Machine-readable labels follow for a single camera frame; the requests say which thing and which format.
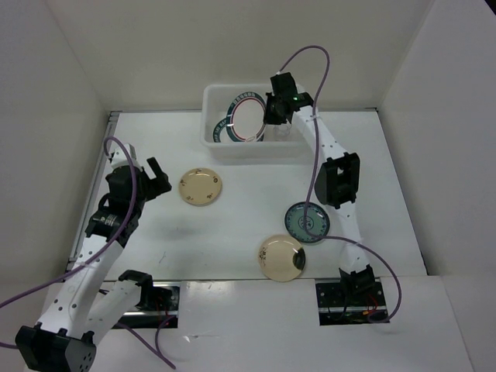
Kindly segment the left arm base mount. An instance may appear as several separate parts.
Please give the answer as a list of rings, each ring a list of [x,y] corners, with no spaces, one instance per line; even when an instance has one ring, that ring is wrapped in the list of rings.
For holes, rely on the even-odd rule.
[[[180,291],[179,283],[157,282],[152,298],[125,312],[118,323],[131,329],[157,329],[167,319],[163,328],[176,329]]]

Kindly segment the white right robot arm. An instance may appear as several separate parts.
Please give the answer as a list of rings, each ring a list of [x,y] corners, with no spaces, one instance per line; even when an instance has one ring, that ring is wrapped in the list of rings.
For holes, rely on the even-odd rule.
[[[312,194],[330,212],[335,212],[344,246],[339,255],[340,296],[349,305],[361,302],[375,282],[366,252],[359,246],[361,234],[356,216],[360,179],[360,158],[345,150],[323,123],[309,93],[297,89],[291,73],[276,73],[270,78],[263,122],[271,125],[291,123],[298,129],[318,157],[312,172]]]

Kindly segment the teal rim lettered plate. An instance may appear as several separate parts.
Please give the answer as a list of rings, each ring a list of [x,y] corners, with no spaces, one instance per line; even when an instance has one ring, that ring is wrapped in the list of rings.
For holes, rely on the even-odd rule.
[[[212,139],[214,143],[230,143],[231,139],[226,131],[227,119],[220,120],[212,131]]]

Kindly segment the teal red ring plate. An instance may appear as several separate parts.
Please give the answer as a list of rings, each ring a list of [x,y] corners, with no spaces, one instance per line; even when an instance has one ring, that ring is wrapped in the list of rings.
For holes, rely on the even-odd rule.
[[[260,142],[264,138],[264,99],[254,91],[237,95],[226,112],[226,132],[233,142]]]

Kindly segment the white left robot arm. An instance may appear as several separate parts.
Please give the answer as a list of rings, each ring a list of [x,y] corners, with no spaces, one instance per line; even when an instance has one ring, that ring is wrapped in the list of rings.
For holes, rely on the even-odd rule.
[[[171,191],[156,159],[148,159],[149,177],[132,145],[118,143],[107,154],[108,192],[88,220],[81,252],[63,279],[57,296],[35,325],[22,326],[15,345],[34,371],[88,371],[97,346],[131,308],[144,310],[159,291],[151,275],[126,270],[113,287],[98,296],[103,281],[139,225],[144,205]]]

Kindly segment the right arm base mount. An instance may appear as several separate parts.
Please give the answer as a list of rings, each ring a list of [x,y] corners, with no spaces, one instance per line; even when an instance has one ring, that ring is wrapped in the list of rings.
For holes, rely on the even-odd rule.
[[[363,325],[383,321],[388,308],[381,281],[372,290],[346,298],[337,279],[315,282],[320,326]]]

